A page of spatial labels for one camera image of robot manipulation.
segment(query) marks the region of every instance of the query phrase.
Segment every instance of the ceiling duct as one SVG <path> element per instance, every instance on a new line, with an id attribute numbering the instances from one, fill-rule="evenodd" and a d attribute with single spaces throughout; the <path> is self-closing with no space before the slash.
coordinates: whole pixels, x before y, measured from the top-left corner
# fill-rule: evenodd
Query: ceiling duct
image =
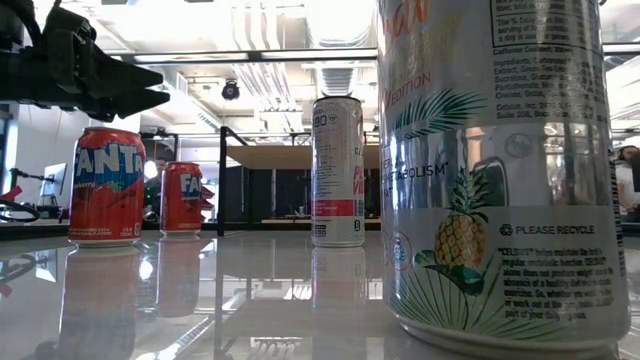
<path id="1" fill-rule="evenodd" d="M 371 31 L 372 0 L 308 0 L 307 24 L 314 48 L 364 47 Z M 316 76 L 323 95 L 350 95 L 356 85 L 357 72 L 344 62 L 336 68 L 318 66 Z"/>

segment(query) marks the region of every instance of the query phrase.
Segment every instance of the computer monitor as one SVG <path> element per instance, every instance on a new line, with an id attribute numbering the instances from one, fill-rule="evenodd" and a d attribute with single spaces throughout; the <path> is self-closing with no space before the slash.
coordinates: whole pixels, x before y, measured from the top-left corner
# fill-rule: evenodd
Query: computer monitor
<path id="1" fill-rule="evenodd" d="M 64 178 L 67 173 L 67 164 L 49 165 L 44 168 L 44 178 L 53 179 L 53 181 L 42 181 L 42 189 L 40 196 L 58 196 L 62 195 L 64 188 Z"/>

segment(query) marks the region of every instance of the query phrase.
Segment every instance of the barcode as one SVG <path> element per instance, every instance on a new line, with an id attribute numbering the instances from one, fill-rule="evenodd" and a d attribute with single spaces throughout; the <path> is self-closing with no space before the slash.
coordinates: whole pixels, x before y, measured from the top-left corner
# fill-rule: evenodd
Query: barcode
<path id="1" fill-rule="evenodd" d="M 611 197 L 613 200 L 613 216 L 616 223 L 616 242 L 618 245 L 618 262 L 620 263 L 620 276 L 627 276 L 627 267 L 624 259 L 624 237 L 622 235 L 622 218 L 620 217 L 620 200 L 618 194 L 618 182 L 616 181 L 616 164 L 609 161 L 609 172 L 611 180 Z"/>
<path id="2" fill-rule="evenodd" d="M 353 203 L 355 216 L 364 216 L 364 200 L 356 200 Z"/>

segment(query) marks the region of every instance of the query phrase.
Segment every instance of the white celsius can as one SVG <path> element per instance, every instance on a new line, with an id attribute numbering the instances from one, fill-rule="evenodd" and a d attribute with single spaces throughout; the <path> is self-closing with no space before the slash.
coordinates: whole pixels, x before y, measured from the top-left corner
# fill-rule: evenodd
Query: white celsius can
<path id="1" fill-rule="evenodd" d="M 629 328 L 597 0 L 378 0 L 385 301 L 491 359 Z"/>
<path id="2" fill-rule="evenodd" d="M 364 242 L 362 105 L 348 96 L 313 104 L 312 237 L 317 246 Z"/>

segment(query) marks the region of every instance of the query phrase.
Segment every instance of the white wall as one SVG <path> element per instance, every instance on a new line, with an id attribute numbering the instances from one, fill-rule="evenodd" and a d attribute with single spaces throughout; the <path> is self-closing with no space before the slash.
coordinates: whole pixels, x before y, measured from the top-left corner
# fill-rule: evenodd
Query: white wall
<path id="1" fill-rule="evenodd" d="M 69 206 L 71 193 L 71 179 L 75 143 L 88 126 L 107 126 L 138 132 L 140 129 L 140 115 L 127 119 L 116 119 L 111 124 L 101 123 L 90 119 L 81 111 L 67 113 L 58 108 L 42 110 L 35 106 L 21 105 L 17 120 L 17 144 L 15 144 L 15 163 L 8 159 L 13 166 L 33 175 L 42 175 L 48 165 L 67 163 L 67 173 L 62 195 L 57 198 L 58 204 Z M 5 178 L 4 192 L 8 190 L 9 178 Z M 22 194 L 16 199 L 18 202 L 38 203 L 41 182 L 35 179 L 18 179 Z"/>

